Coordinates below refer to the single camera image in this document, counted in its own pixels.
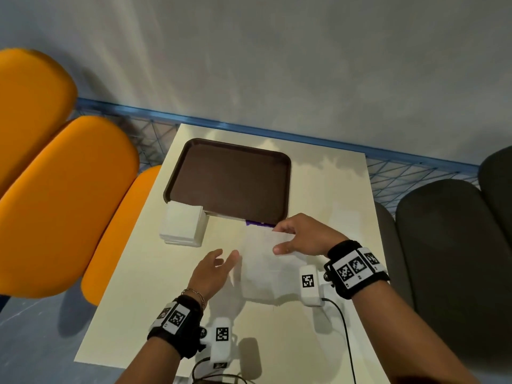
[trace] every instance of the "forearm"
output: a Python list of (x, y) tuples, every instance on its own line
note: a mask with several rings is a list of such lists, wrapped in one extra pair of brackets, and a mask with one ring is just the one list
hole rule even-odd
[(477, 382), (388, 283), (371, 284), (356, 293), (352, 301), (391, 381), (418, 376), (440, 382)]
[(171, 384), (180, 355), (166, 341), (152, 337), (121, 374), (116, 384)]

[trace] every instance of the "brown tray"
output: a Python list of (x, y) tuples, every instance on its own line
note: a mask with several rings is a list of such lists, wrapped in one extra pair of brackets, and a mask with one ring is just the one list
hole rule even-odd
[(163, 193), (209, 213), (275, 225), (288, 215), (291, 161), (280, 152), (189, 140)]

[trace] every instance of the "white mounted device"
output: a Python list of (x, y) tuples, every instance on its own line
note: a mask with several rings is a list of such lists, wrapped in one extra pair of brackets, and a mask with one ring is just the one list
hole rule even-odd
[(323, 286), (330, 284), (325, 271), (318, 271), (314, 265), (304, 265), (299, 268), (301, 301), (304, 306), (323, 306)]
[(225, 369), (233, 359), (231, 355), (231, 320), (225, 317), (215, 318), (210, 327), (201, 327), (202, 345), (211, 346), (210, 364), (213, 369)]

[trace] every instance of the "orange seat cushion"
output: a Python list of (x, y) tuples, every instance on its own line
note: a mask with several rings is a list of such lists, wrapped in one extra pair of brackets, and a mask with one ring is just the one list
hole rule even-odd
[(138, 169), (137, 150), (107, 119), (66, 126), (0, 199), (0, 294), (47, 297), (73, 285)]
[(77, 98), (69, 74), (37, 51), (0, 51), (0, 197), (64, 125)]
[(83, 296), (94, 305), (98, 306), (103, 297), (160, 167), (152, 167), (137, 177), (94, 252), (82, 279)]

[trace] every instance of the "person's left hand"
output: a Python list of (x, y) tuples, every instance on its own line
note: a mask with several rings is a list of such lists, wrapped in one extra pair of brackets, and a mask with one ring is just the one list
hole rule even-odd
[[(240, 253), (237, 250), (231, 252), (226, 261), (221, 258), (222, 250), (216, 249), (209, 252), (202, 259), (192, 273), (188, 288), (199, 292), (205, 302), (208, 301), (224, 286), (229, 272), (234, 268), (240, 259)], [(193, 292), (185, 292), (190, 297), (198, 300), (199, 297)]]

